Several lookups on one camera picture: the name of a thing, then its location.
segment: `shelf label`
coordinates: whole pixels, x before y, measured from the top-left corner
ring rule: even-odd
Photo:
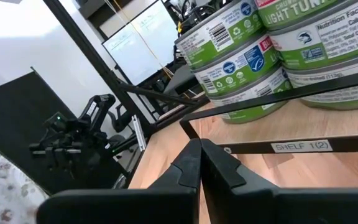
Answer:
[[[328,140],[271,143],[276,153],[333,151]]]

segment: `patterned fabric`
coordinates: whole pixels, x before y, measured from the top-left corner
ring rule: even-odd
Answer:
[[[0,224],[33,224],[47,194],[0,155]]]

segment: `monitor screen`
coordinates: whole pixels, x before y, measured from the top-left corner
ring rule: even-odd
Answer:
[[[129,81],[138,85],[173,61],[173,46],[178,34],[162,1],[153,3],[131,24],[133,26],[126,25],[103,45]]]

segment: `wooden surface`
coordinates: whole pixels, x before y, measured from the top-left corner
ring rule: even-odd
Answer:
[[[201,108],[211,108],[208,104]],[[311,109],[293,100],[260,120],[226,124],[219,116],[192,121],[201,138],[216,144],[358,134],[358,110]],[[147,188],[188,143],[179,123],[154,134],[130,188]],[[234,155],[245,166],[281,187],[358,187],[358,153]],[[200,223],[209,223],[203,194]]]

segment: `black metal shelf frame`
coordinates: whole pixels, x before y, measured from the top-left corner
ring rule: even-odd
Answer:
[[[74,40],[75,44],[80,48],[85,57],[89,60],[92,66],[99,73],[101,78],[112,90],[117,99],[122,103],[126,110],[130,111],[133,115],[136,115],[140,120],[142,129],[146,137],[151,136],[158,130],[166,127],[169,124],[177,121],[187,113],[190,113],[199,107],[205,105],[208,102],[206,97],[200,97],[195,100],[186,100],[183,98],[165,95],[151,90],[145,90],[137,86],[129,85],[119,81],[116,74],[107,66],[104,60],[97,53],[96,49],[92,46],[90,41],[85,37],[84,33],[77,26],[73,18],[65,10],[59,0],[44,0],[44,3],[51,10],[53,15],[58,19],[63,28],[67,31],[70,37]],[[157,121],[154,124],[150,124],[143,112],[134,103],[132,98],[128,95],[128,92],[148,96],[162,101],[171,101],[179,104],[186,105],[173,115]]]
[[[268,105],[271,103],[278,103],[281,101],[288,101],[305,96],[326,93],[329,91],[342,90],[358,86],[358,74],[349,75],[346,77],[337,78],[334,80],[328,80],[313,85],[304,86],[301,88],[295,88],[280,93],[262,96],[238,103],[233,103],[226,106],[213,108],[210,110],[204,110],[192,114],[186,115],[181,121],[180,125],[183,130],[189,136],[190,139],[199,139],[197,132],[190,124],[191,120],[206,118],[209,116],[215,116],[223,113],[229,113],[233,111],[243,110],[247,108],[253,108],[256,106]],[[285,142],[303,142],[303,141],[318,141],[327,140],[332,148],[332,151],[325,152],[358,152],[358,136],[339,136],[339,137],[323,137],[323,138],[306,138],[306,139],[283,139],[282,141],[259,141],[259,142],[242,142],[234,144],[220,144],[221,147],[229,153],[233,154],[273,154],[276,153],[272,147],[275,143]]]

